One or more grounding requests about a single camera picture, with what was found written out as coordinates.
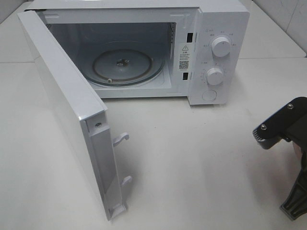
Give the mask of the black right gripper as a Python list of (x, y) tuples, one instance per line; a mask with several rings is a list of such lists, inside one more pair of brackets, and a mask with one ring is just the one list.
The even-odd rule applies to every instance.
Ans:
[(286, 130), (288, 138), (293, 141), (301, 151), (301, 171), (292, 187), (292, 190), (281, 205), (285, 214), (307, 213), (307, 124), (294, 123)]

